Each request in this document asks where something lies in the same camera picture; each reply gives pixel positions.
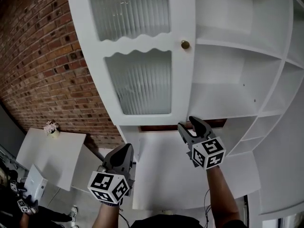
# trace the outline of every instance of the white cabinet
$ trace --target white cabinet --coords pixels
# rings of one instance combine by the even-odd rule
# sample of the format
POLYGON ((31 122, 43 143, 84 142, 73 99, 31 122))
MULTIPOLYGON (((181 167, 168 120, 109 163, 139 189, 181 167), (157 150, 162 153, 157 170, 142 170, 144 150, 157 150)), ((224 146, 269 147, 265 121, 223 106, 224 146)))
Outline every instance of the white cabinet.
POLYGON ((195 0, 69 0, 69 5, 85 60, 115 125, 186 120, 195 0), (188 49, 181 47, 183 40, 188 49))
POLYGON ((138 136, 139 125, 227 118, 218 131, 227 154, 252 151, 304 77, 300 0, 69 5, 96 88, 124 139, 138 136))

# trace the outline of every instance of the shelf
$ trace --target shelf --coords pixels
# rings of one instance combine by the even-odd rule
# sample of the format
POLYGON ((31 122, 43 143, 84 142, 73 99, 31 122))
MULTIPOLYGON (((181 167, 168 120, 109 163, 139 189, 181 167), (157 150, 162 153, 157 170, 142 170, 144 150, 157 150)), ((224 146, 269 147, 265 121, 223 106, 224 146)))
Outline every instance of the shelf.
POLYGON ((279 81, 263 112, 285 111, 294 98, 302 82, 304 70, 285 63, 279 81))
POLYGON ((171 112, 171 51, 116 53, 104 59, 125 115, 171 112))
POLYGON ((294 0, 294 23, 291 36, 288 61, 304 67, 304 8, 294 0))
POLYGON ((171 30, 169 0, 90 0, 99 39, 117 41, 171 30))
POLYGON ((289 0, 196 0, 197 43, 281 58, 289 6, 289 0))
POLYGON ((274 127, 281 115, 259 117, 251 126, 242 140, 250 140, 259 137, 265 137, 274 127))
MULTIPOLYGON (((178 131, 140 134, 141 153, 136 164, 133 209, 174 210, 204 206, 206 172, 194 168, 187 145, 178 131)), ((260 189, 253 153, 226 157, 221 169, 234 198, 260 189)), ((206 206, 210 204, 209 196, 206 206)))
POLYGON ((253 151, 253 149, 263 140, 263 138, 264 137, 240 141, 230 155, 253 151))
POLYGON ((188 116, 220 119, 257 115, 280 60, 251 51, 197 45, 188 116))
POLYGON ((224 127, 220 131, 215 131, 226 147, 226 155, 236 146, 244 134, 248 131, 256 117, 238 117, 227 119, 224 127))

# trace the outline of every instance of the floor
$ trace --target floor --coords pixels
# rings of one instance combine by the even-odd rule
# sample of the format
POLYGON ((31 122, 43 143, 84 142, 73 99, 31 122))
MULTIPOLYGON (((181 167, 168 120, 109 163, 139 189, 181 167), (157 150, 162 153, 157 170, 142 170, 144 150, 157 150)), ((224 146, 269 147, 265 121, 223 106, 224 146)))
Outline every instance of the floor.
MULTIPOLYGON (((76 205, 78 207, 78 215, 76 217, 76 225, 80 228, 91 228, 97 214, 101 203, 96 200, 92 194, 76 189, 71 189, 71 191, 65 191, 51 185, 47 184, 45 193, 40 201, 40 205, 48 207, 49 209, 68 214, 71 207, 76 205)), ((132 196, 124 197, 123 204, 121 208, 123 211, 121 214, 129 221, 132 225, 138 219, 145 219, 156 214, 160 214, 164 211, 162 210, 134 210, 132 209, 132 196)), ((244 199, 237 199, 237 204, 240 209, 240 214, 243 216, 244 199)), ((204 208, 199 209, 187 209, 187 210, 171 210, 170 214, 179 214, 194 217, 199 220, 200 224, 204 227, 206 224, 206 217, 204 208)), ((209 225, 211 228, 213 226, 213 218, 211 211, 209 212, 209 225)), ((70 223, 62 223, 66 228, 71 227, 70 223)), ((119 228, 127 228, 126 222, 119 217, 119 228)))

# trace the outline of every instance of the frosted glass panel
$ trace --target frosted glass panel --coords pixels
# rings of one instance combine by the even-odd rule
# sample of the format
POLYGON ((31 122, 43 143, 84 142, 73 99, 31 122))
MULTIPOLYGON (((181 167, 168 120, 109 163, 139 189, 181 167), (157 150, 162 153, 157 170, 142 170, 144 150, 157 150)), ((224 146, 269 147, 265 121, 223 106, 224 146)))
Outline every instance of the frosted glass panel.
POLYGON ((169 0, 91 0, 99 39, 170 32, 169 0))
POLYGON ((116 53, 105 62, 124 114, 171 112, 171 51, 116 53))

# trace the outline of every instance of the door knob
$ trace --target door knob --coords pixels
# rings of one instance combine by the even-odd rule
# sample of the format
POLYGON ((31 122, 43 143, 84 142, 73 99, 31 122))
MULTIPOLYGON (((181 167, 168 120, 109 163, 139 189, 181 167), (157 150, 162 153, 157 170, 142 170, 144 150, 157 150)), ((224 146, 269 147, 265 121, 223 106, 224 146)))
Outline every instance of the door knob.
POLYGON ((183 49, 189 49, 189 47, 190 47, 190 43, 186 40, 182 40, 180 45, 181 45, 181 48, 183 48, 183 49))

